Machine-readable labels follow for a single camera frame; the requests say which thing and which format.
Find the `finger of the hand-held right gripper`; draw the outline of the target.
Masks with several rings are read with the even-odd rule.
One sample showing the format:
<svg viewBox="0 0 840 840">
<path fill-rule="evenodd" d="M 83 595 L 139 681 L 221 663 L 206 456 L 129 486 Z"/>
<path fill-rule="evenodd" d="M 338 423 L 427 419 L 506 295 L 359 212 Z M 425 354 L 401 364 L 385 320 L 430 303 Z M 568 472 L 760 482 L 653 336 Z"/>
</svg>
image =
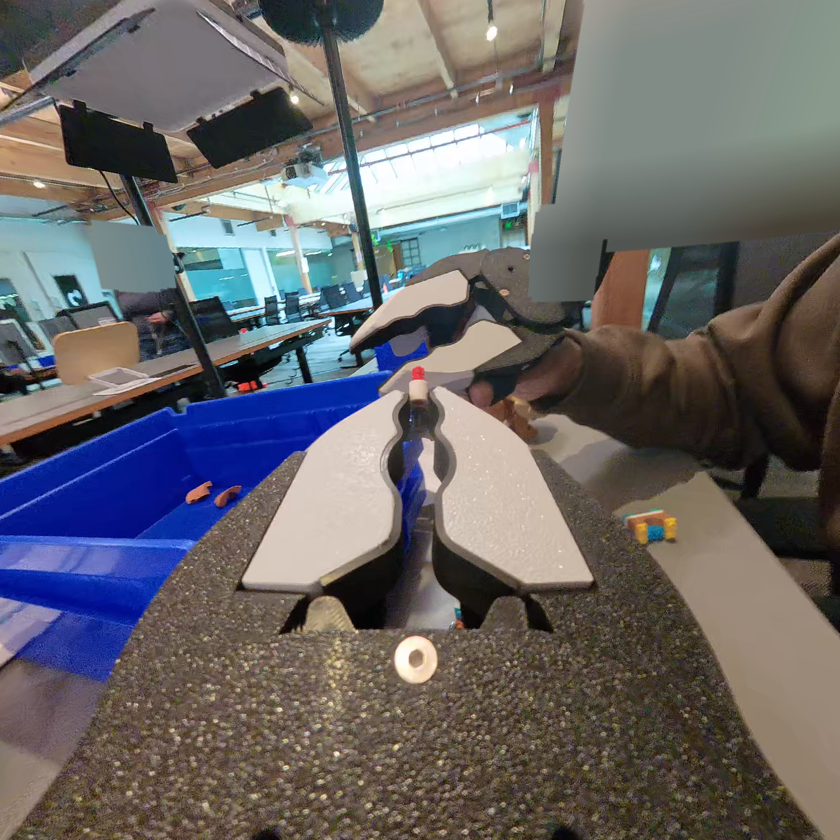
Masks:
<svg viewBox="0 0 840 840">
<path fill-rule="evenodd" d="M 519 336 L 509 327 L 479 320 L 468 326 L 454 343 L 438 346 L 422 359 L 406 362 L 381 386 L 381 396 L 392 392 L 407 394 L 413 370 L 418 366 L 423 367 L 430 389 L 441 386 L 464 391 L 480 367 L 521 346 Z"/>
<path fill-rule="evenodd" d="M 471 283 L 458 270 L 422 280 L 396 292 L 375 309 L 351 339 L 351 350 L 374 350 L 386 343 L 394 353 L 428 351 L 460 341 L 473 303 Z"/>
</svg>

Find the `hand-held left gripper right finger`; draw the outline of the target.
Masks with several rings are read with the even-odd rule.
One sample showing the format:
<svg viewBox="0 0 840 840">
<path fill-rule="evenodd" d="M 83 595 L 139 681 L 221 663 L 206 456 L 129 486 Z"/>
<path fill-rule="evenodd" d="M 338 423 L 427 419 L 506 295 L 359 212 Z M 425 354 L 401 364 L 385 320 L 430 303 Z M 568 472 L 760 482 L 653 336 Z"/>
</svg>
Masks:
<svg viewBox="0 0 840 840">
<path fill-rule="evenodd" d="M 430 400 L 437 583 L 456 599 L 467 628 L 481 627 L 504 599 L 547 627 L 538 596 L 595 588 L 548 478 L 530 446 L 492 415 L 443 387 Z"/>
</svg>

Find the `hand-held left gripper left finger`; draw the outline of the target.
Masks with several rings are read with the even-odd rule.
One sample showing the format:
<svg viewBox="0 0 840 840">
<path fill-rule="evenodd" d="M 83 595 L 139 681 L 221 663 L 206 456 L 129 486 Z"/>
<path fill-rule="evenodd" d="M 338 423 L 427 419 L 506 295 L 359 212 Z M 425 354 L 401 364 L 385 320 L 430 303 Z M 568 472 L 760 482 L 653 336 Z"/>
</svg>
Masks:
<svg viewBox="0 0 840 840">
<path fill-rule="evenodd" d="M 338 599 L 382 627 L 411 541 L 407 395 L 364 406 L 312 443 L 244 572 L 247 592 Z"/>
</svg>

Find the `toy bricks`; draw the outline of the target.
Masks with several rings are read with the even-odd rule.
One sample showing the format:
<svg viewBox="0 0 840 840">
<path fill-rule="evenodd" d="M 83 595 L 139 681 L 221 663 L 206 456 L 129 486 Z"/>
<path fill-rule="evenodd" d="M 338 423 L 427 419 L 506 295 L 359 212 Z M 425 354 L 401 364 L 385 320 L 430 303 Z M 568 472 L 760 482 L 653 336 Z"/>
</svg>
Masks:
<svg viewBox="0 0 840 840">
<path fill-rule="evenodd" d="M 242 492 L 243 487 L 240 485 L 230 486 L 223 490 L 214 490 L 214 484 L 211 481 L 206 481 L 185 494 L 185 504 L 195 505 L 210 500 L 216 508 L 223 509 L 239 499 Z"/>
</svg>

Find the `person's right forearm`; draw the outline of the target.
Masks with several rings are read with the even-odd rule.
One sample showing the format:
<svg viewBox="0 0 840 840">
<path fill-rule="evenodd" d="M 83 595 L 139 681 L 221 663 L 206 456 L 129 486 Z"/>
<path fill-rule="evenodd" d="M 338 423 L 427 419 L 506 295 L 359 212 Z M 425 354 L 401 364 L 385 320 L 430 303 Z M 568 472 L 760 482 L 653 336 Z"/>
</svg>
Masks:
<svg viewBox="0 0 840 840">
<path fill-rule="evenodd" d="M 570 332 L 581 374 L 560 412 L 634 447 L 721 466 L 763 454 L 800 470 L 838 467 L 839 238 L 760 304 L 688 337 L 618 327 Z"/>
</svg>

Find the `person's right hand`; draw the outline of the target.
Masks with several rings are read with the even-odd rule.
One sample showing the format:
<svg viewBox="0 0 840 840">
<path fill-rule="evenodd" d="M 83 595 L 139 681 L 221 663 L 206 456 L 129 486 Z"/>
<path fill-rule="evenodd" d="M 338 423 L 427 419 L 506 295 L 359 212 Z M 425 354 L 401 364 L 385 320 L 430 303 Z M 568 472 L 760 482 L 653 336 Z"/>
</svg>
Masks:
<svg viewBox="0 0 840 840">
<path fill-rule="evenodd" d="M 532 406 L 551 404 L 574 387 L 582 365 L 580 345 L 564 338 L 537 360 L 476 374 L 466 398 L 485 411 L 509 397 Z"/>
</svg>

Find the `brown toy brick model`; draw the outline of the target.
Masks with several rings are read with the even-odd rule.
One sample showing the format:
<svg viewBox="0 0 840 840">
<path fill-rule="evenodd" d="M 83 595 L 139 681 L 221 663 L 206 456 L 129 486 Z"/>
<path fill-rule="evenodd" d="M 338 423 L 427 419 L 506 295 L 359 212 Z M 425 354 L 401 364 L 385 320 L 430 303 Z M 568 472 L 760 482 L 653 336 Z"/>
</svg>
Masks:
<svg viewBox="0 0 840 840">
<path fill-rule="evenodd" d="M 514 395 L 509 395 L 488 408 L 488 413 L 513 431 L 522 441 L 532 445 L 539 439 L 539 431 L 531 420 L 539 416 L 531 404 Z"/>
</svg>

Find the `wooden pillar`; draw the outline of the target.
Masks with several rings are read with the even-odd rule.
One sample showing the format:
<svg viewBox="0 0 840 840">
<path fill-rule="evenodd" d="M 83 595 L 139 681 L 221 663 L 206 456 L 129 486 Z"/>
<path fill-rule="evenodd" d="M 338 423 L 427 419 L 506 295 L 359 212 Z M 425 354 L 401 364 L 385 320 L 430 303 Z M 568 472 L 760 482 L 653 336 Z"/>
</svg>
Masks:
<svg viewBox="0 0 840 840">
<path fill-rule="evenodd" d="M 642 328 L 650 256 L 650 249 L 615 252 L 591 304 L 591 330 Z"/>
</svg>

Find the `small multicoloured toy brick block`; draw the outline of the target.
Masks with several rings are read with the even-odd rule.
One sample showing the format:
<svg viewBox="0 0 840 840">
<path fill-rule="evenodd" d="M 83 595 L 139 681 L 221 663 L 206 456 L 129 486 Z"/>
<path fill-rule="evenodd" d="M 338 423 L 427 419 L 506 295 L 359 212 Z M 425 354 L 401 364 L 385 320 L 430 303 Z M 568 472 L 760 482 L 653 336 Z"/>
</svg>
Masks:
<svg viewBox="0 0 840 840">
<path fill-rule="evenodd" d="M 678 537 L 678 521 L 663 509 L 622 516 L 622 525 L 640 545 L 672 543 Z"/>
</svg>

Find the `ceiling mounted projector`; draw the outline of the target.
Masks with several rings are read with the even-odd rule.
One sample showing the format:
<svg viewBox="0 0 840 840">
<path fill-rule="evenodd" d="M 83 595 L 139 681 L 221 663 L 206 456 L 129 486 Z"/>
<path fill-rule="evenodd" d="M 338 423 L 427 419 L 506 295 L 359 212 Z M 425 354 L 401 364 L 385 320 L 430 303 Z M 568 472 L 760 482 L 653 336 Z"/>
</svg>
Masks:
<svg viewBox="0 0 840 840">
<path fill-rule="evenodd" d="M 295 156 L 282 165 L 279 178 L 284 185 L 304 189 L 325 185 L 329 174 L 324 169 L 321 147 L 313 143 L 304 144 Z"/>
</svg>

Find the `long wooden office table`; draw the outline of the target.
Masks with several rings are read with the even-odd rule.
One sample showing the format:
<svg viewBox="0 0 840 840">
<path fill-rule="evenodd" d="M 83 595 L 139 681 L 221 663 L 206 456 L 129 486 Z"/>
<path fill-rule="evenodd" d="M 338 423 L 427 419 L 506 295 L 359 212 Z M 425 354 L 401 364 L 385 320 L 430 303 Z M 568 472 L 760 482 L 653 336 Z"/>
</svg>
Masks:
<svg viewBox="0 0 840 840">
<path fill-rule="evenodd" d="M 292 343 L 299 338 L 310 338 L 328 325 L 329 318 L 306 320 L 258 328 L 210 343 L 207 350 L 212 371 L 217 372 L 221 366 L 258 350 Z M 205 372 L 194 350 L 138 363 L 133 369 L 140 373 L 140 379 L 132 388 L 121 392 L 87 378 L 78 385 L 63 384 L 3 402 L 1 445 L 5 447 L 15 444 L 166 385 L 201 376 Z"/>
</svg>

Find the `black light stand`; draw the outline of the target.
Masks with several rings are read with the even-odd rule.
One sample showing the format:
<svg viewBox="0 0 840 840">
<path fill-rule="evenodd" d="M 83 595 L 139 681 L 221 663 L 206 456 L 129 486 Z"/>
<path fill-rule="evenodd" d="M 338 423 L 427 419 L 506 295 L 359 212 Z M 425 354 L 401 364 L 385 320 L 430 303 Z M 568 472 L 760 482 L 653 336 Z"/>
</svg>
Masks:
<svg viewBox="0 0 840 840">
<path fill-rule="evenodd" d="M 125 174 L 120 174 L 119 179 L 138 222 L 147 228 L 153 228 L 157 233 L 162 235 L 162 223 L 155 220 L 156 216 L 151 213 L 145 202 L 137 180 L 133 176 Z M 179 272 L 175 273 L 175 311 L 184 328 L 185 335 L 192 350 L 195 352 L 197 360 L 202 366 L 208 394 L 213 399 L 225 398 L 227 393 L 224 382 L 211 359 L 207 345 L 197 326 L 181 277 L 182 275 Z"/>
</svg>

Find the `studio light with black flaps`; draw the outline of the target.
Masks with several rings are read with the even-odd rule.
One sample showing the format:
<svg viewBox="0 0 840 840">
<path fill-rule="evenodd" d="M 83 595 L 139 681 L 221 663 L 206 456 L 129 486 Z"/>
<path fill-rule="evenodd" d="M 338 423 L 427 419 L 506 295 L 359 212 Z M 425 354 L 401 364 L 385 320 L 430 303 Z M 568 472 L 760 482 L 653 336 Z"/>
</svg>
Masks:
<svg viewBox="0 0 840 840">
<path fill-rule="evenodd" d="M 229 2 L 55 2 L 30 47 L 32 91 L 158 133 L 185 133 L 215 170 L 312 130 L 280 43 Z"/>
</svg>

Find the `black metal post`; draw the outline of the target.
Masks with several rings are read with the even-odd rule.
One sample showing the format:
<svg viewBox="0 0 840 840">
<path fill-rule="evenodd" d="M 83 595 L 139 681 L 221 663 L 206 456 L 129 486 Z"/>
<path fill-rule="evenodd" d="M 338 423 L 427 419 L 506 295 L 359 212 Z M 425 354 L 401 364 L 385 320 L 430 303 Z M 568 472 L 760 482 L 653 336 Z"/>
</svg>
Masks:
<svg viewBox="0 0 840 840">
<path fill-rule="evenodd" d="M 364 188 L 361 180 L 361 167 L 354 137 L 354 126 L 350 114 L 350 103 L 343 77 L 340 59 L 339 42 L 334 28 L 329 23 L 322 24 L 322 48 L 327 62 L 332 97 L 338 117 L 339 131 L 343 145 L 343 156 L 349 178 L 350 192 L 353 202 L 355 223 L 360 238 L 360 252 L 364 269 L 369 281 L 373 308 L 378 309 L 382 303 L 382 288 L 379 273 L 375 263 L 375 252 L 371 235 L 368 208 L 364 198 Z"/>
</svg>

